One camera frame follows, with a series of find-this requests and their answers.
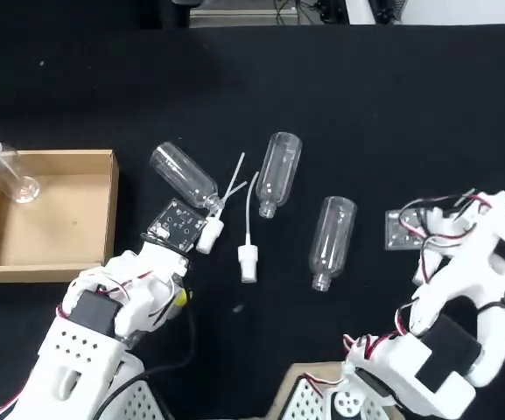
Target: brown cardboard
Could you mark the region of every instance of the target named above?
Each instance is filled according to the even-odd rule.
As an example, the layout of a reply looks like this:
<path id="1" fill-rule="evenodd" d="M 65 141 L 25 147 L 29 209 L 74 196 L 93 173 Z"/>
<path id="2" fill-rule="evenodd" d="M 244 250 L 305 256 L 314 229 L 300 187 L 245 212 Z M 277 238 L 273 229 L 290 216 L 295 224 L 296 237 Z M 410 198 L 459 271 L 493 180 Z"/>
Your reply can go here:
<path id="1" fill-rule="evenodd" d="M 112 150 L 23 151 L 41 192 L 0 192 L 0 283 L 70 282 L 113 253 L 118 168 Z"/>
<path id="2" fill-rule="evenodd" d="M 266 417 L 253 417 L 248 420 L 277 420 L 281 416 L 281 411 L 285 406 L 285 402 L 289 398 L 289 394 L 293 390 L 293 386 L 304 372 L 308 372 L 319 378 L 328 381 L 337 381 L 341 376 L 341 362 L 329 361 L 321 363 L 296 363 L 292 365 L 285 378 L 281 382 L 281 386 L 277 392 L 276 398 L 270 408 L 270 412 Z M 384 409 L 390 420 L 404 420 L 403 414 L 396 407 L 387 407 Z"/>

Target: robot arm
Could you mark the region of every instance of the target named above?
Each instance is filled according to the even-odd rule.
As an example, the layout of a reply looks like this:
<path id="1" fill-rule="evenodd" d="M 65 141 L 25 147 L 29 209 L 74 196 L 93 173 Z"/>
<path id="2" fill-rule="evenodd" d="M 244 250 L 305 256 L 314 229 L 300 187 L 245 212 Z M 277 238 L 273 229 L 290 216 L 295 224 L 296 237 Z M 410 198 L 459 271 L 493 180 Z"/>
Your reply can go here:
<path id="1" fill-rule="evenodd" d="M 127 251 L 104 267 L 81 272 L 56 310 L 39 359 L 7 418 L 92 420 L 107 396 L 144 371 L 128 350 L 184 305 L 181 279 L 187 264 L 180 253 L 146 242 L 139 255 Z M 146 383 L 132 387 L 106 408 L 102 420 L 127 418 L 128 407 L 163 418 Z"/>
<path id="2" fill-rule="evenodd" d="M 380 408 L 402 404 L 421 416 L 457 419 L 475 388 L 488 385 L 499 373 L 505 361 L 505 255 L 500 255 L 505 247 L 505 192 L 480 196 L 491 204 L 489 209 L 474 202 L 461 214 L 443 217 L 439 209 L 427 214 L 430 230 L 444 237 L 430 241 L 425 257 L 434 256 L 431 264 L 420 258 L 414 283 L 421 285 L 412 297 L 410 330 L 349 343 L 343 381 L 326 396 L 355 394 L 355 400 Z M 448 241 L 441 241 L 447 238 L 459 238 L 459 244 L 447 248 Z M 443 258 L 450 262 L 437 270 Z M 441 314 L 459 296 L 470 298 L 478 309 L 475 338 Z M 363 403 L 348 407 L 353 411 L 341 414 L 354 417 Z"/>

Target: empty bottle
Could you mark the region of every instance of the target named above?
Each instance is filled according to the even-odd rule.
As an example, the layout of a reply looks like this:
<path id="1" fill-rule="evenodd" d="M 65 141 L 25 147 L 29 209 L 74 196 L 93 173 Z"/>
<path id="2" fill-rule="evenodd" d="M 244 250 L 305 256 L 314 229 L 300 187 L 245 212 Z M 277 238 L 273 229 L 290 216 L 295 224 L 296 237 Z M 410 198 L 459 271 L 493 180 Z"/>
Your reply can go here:
<path id="1" fill-rule="evenodd" d="M 343 197 L 324 199 L 310 257 L 316 291 L 328 291 L 332 279 L 343 271 L 356 208 L 353 201 Z"/>
<path id="2" fill-rule="evenodd" d="M 271 219 L 289 198 L 301 149 L 294 134 L 279 132 L 271 137 L 256 186 L 262 217 Z"/>
<path id="3" fill-rule="evenodd" d="M 151 166 L 188 204 L 206 208 L 211 214 L 222 210 L 224 204 L 215 181 L 174 144 L 160 144 L 151 155 Z"/>
<path id="4" fill-rule="evenodd" d="M 16 203 L 29 203 L 40 194 L 40 184 L 34 179 L 20 154 L 0 142 L 0 190 Z"/>

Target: black cloth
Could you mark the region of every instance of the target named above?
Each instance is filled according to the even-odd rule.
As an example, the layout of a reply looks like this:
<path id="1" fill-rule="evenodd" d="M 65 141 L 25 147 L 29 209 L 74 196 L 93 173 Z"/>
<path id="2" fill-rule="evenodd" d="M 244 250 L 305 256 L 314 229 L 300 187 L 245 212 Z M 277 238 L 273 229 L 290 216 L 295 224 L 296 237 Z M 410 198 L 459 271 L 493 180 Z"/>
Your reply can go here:
<path id="1" fill-rule="evenodd" d="M 382 334 L 414 291 L 417 253 L 384 251 L 384 212 L 409 199 L 505 189 L 505 26 L 298 27 L 140 32 L 0 42 L 0 138 L 19 148 L 112 148 L 121 168 L 116 253 L 175 192 L 147 165 L 179 144 L 221 189 L 277 130 L 303 154 L 289 201 L 257 216 L 257 285 L 240 283 L 244 193 L 211 255 L 193 254 L 197 354 L 151 382 L 177 418 L 265 414 L 293 362 L 340 361 L 341 335 Z M 343 274 L 311 289 L 320 205 L 359 207 Z M 20 390 L 64 285 L 0 285 L 0 404 Z M 463 324 L 475 328 L 470 315 Z M 183 358 L 181 316 L 136 348 L 147 367 Z M 505 418 L 505 366 L 465 419 Z"/>

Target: cardboard box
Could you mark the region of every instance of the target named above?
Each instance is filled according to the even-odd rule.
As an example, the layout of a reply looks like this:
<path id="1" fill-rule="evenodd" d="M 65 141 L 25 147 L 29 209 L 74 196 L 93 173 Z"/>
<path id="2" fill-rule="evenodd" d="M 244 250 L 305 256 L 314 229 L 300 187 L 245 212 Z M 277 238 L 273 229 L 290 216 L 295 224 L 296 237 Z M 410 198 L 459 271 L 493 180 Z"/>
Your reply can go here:
<path id="1" fill-rule="evenodd" d="M 0 192 L 0 283 L 70 282 L 114 252 L 118 167 L 112 150 L 29 150 L 40 195 Z"/>

